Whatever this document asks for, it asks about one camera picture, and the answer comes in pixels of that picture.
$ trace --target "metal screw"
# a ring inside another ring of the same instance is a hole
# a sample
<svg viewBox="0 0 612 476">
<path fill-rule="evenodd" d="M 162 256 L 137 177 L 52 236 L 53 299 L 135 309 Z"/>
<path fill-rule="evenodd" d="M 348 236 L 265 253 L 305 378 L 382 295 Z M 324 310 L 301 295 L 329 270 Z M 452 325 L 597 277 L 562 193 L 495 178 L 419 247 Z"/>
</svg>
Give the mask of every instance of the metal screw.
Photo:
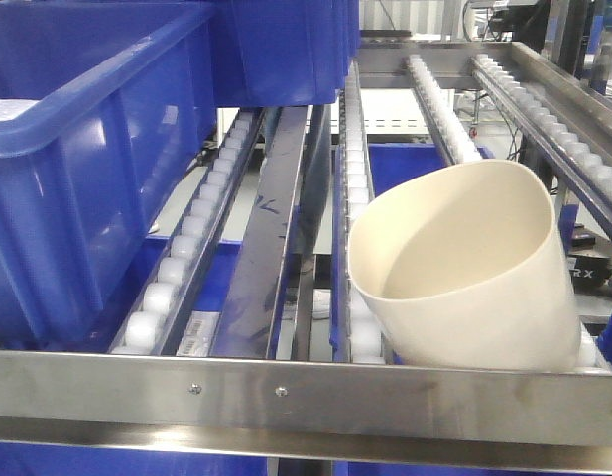
<svg viewBox="0 0 612 476">
<path fill-rule="evenodd" d="M 199 395 L 202 392 L 202 387 L 199 384 L 190 384 L 188 391 L 194 395 Z"/>
</svg>

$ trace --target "blue container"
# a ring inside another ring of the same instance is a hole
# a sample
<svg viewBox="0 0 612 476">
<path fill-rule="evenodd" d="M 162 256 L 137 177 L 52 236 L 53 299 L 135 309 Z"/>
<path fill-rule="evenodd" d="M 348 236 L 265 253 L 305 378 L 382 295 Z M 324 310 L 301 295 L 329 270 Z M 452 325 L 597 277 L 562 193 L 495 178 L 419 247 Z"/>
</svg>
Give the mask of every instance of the blue container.
<svg viewBox="0 0 612 476">
<path fill-rule="evenodd" d="M 0 3 L 0 340 L 78 340 L 212 127 L 204 4 Z M 202 78 L 204 87 L 200 87 Z"/>
<path fill-rule="evenodd" d="M 266 458 L 0 443 L 3 476 L 266 476 Z"/>
<path fill-rule="evenodd" d="M 355 35 L 347 2 L 212 0 L 219 10 L 211 25 L 216 104 L 334 102 Z"/>
</svg>

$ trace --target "blue bin rim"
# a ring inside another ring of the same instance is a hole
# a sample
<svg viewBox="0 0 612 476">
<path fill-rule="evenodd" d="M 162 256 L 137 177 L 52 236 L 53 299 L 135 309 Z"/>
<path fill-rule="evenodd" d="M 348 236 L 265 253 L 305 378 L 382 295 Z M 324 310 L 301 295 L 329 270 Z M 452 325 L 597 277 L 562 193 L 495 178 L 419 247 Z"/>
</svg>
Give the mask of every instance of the blue bin rim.
<svg viewBox="0 0 612 476">
<path fill-rule="evenodd" d="M 53 141 L 70 123 L 76 121 L 117 90 L 141 69 L 172 48 L 214 14 L 215 7 L 205 3 L 61 3 L 26 5 L 37 9 L 113 10 L 114 8 L 175 8 L 181 14 L 150 35 L 139 39 L 118 54 L 97 64 L 72 81 L 42 98 L 30 109 L 9 121 L 0 121 L 0 158 L 24 156 Z M 0 2 L 0 8 L 8 7 Z"/>
</svg>

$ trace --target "label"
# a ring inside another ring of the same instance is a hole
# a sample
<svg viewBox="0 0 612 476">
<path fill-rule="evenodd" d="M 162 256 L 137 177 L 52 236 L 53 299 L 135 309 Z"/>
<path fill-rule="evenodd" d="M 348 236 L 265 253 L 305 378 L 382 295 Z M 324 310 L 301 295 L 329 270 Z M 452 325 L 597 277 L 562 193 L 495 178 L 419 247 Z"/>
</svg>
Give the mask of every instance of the label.
<svg viewBox="0 0 612 476">
<path fill-rule="evenodd" d="M 181 357 L 206 357 L 213 341 L 219 312 L 198 312 L 190 315 L 186 331 L 176 355 Z"/>
</svg>

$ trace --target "beige plastic cup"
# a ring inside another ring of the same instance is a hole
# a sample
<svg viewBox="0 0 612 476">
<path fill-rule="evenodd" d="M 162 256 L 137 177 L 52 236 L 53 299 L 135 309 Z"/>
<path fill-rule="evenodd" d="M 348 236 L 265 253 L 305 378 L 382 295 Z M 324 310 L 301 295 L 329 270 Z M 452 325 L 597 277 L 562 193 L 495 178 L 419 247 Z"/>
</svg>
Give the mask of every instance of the beige plastic cup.
<svg viewBox="0 0 612 476">
<path fill-rule="evenodd" d="M 412 365 L 565 371 L 580 324 L 551 200 L 514 162 L 442 169 L 354 222 L 352 283 Z"/>
</svg>

